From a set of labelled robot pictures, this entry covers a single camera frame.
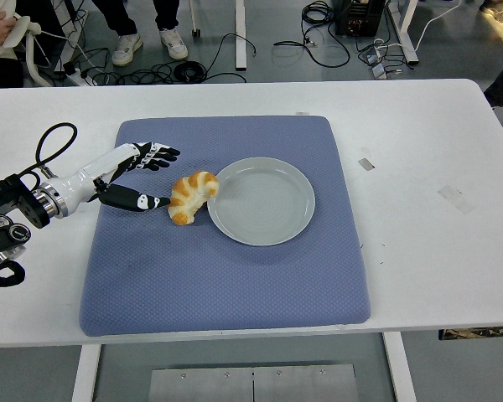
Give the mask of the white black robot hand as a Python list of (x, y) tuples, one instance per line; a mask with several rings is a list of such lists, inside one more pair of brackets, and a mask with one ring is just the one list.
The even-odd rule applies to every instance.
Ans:
[(116, 185), (124, 173), (149, 169), (158, 171), (177, 160), (180, 151), (156, 142), (126, 143), (98, 157), (67, 178), (51, 178), (42, 186), (56, 207), (59, 218), (74, 213), (78, 206), (93, 199), (119, 209), (143, 212), (169, 203)]

